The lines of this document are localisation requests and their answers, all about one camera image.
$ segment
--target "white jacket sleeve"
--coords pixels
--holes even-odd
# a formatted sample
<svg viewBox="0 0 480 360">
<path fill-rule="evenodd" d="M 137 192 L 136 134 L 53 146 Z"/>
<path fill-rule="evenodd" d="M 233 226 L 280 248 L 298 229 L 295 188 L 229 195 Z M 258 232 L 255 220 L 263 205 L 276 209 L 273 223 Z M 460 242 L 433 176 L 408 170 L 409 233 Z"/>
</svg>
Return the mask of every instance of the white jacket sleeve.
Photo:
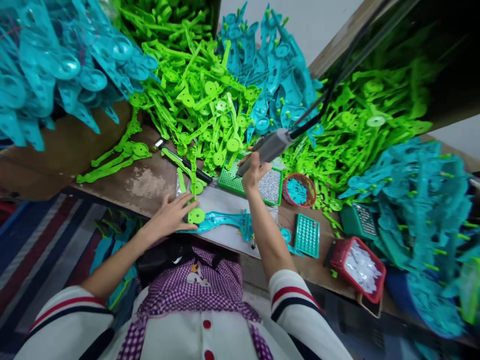
<svg viewBox="0 0 480 360">
<path fill-rule="evenodd" d="M 268 286 L 271 319 L 288 333 L 304 359 L 352 359 L 299 274 L 277 271 Z"/>
<path fill-rule="evenodd" d="M 78 359 L 113 320 L 101 300 L 80 286 L 68 287 L 41 309 L 15 359 Z"/>
</svg>

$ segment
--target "silver screws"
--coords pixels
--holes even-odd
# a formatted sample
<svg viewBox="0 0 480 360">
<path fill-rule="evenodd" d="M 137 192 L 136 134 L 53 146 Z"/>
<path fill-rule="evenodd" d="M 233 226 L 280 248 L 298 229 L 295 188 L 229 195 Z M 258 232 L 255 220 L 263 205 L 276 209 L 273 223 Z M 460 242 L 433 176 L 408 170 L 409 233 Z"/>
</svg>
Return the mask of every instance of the silver screws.
<svg viewBox="0 0 480 360">
<path fill-rule="evenodd" d="M 262 199 L 276 204 L 279 201 L 280 186 L 280 172 L 270 170 L 258 183 L 258 190 Z"/>
</svg>

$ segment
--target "green grater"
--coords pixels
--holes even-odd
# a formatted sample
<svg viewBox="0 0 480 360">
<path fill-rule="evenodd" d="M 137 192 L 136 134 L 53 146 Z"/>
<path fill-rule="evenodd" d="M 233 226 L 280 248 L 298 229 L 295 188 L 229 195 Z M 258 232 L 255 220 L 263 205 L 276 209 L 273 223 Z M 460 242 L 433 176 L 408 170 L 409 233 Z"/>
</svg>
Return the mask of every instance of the green grater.
<svg viewBox="0 0 480 360">
<path fill-rule="evenodd" d="M 343 232 L 348 237 L 358 237 L 362 240 L 379 239 L 377 226 L 370 209 L 359 203 L 353 203 L 353 206 L 344 206 L 340 211 Z"/>
<path fill-rule="evenodd" d="M 319 258 L 320 223 L 318 221 L 297 214 L 294 248 L 312 258 Z"/>
<path fill-rule="evenodd" d="M 218 178 L 218 186 L 223 189 L 227 189 L 234 193 L 240 194 L 243 197 L 246 197 L 245 190 L 242 185 L 242 178 L 237 177 L 237 170 L 238 170 L 237 164 L 240 162 L 241 159 L 245 157 L 245 155 L 239 154 L 236 157 L 235 161 L 233 162 L 233 166 L 231 167 L 231 169 L 227 170 L 226 165 L 230 162 L 231 157 L 232 157 L 231 155 L 226 157 L 225 163 L 221 168 L 220 177 Z M 275 202 L 271 202 L 270 200 L 263 199 L 263 202 L 270 206 L 280 206 L 280 202 L 282 201 L 282 187 L 284 182 L 284 172 L 275 167 L 272 167 L 271 171 L 277 171 L 280 173 L 280 184 L 278 184 L 278 201 L 275 203 Z"/>
</svg>

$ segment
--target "white wall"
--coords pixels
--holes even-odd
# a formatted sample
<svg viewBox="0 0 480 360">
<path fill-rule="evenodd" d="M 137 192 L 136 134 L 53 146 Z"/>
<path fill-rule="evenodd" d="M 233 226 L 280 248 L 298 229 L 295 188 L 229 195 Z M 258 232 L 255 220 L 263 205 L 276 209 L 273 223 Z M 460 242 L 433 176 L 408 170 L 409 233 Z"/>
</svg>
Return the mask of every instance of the white wall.
<svg viewBox="0 0 480 360">
<path fill-rule="evenodd" d="M 261 22 L 267 4 L 283 17 L 290 17 L 285 28 L 293 34 L 310 65 L 330 40 L 337 34 L 363 0 L 250 0 L 244 20 L 249 24 Z M 243 0 L 221 0 L 220 20 L 244 4 Z M 257 31 L 260 43 L 260 29 Z"/>
<path fill-rule="evenodd" d="M 473 158 L 480 159 L 480 115 L 442 127 L 429 134 Z"/>
</svg>

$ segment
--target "red stripe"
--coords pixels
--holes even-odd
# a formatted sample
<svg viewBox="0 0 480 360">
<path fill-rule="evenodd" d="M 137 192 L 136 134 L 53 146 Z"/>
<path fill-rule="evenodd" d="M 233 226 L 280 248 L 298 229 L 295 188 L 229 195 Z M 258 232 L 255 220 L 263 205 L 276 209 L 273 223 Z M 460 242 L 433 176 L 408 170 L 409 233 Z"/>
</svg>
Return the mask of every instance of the red stripe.
<svg viewBox="0 0 480 360">
<path fill-rule="evenodd" d="M 322 310 L 322 308 L 317 304 L 315 301 L 314 297 L 310 295 L 307 291 L 303 290 L 302 288 L 296 287 L 296 286 L 287 286 L 287 287 L 282 287 L 280 290 L 278 290 L 275 295 L 273 296 L 273 299 L 271 301 L 271 307 L 274 307 L 275 302 L 283 295 L 288 294 L 288 293 L 297 293 L 297 294 L 302 294 L 303 296 L 306 296 L 310 300 L 312 300 L 315 305 Z"/>
<path fill-rule="evenodd" d="M 35 321 L 35 323 L 33 323 L 33 325 L 31 326 L 30 330 L 28 330 L 28 332 L 31 332 L 34 329 L 34 327 L 36 327 L 39 323 L 41 323 L 42 320 L 45 319 L 51 313 L 57 311 L 58 309 L 61 309 L 61 308 L 64 308 L 68 305 L 72 305 L 72 304 L 76 304 L 76 303 L 93 303 L 93 304 L 98 304 L 98 305 L 101 305 L 101 306 L 105 307 L 105 302 L 104 301 L 100 300 L 99 298 L 93 297 L 93 296 L 74 297 L 70 300 L 65 300 L 65 301 L 55 305 L 50 310 L 48 310 L 46 313 L 44 313 L 42 316 L 40 316 L 38 318 L 38 320 Z"/>
<path fill-rule="evenodd" d="M 33 244 L 30 251 L 23 258 L 15 272 L 10 276 L 10 279 L 8 279 L 3 289 L 0 290 L 0 317 L 3 315 L 5 309 L 19 291 L 20 286 L 32 271 L 32 268 L 35 266 L 40 256 L 42 256 L 44 253 L 48 244 L 50 244 L 62 224 L 69 216 L 70 211 L 76 202 L 76 197 L 67 196 L 63 200 L 56 214 L 47 224 L 42 234 L 38 237 L 35 244 Z"/>
</svg>

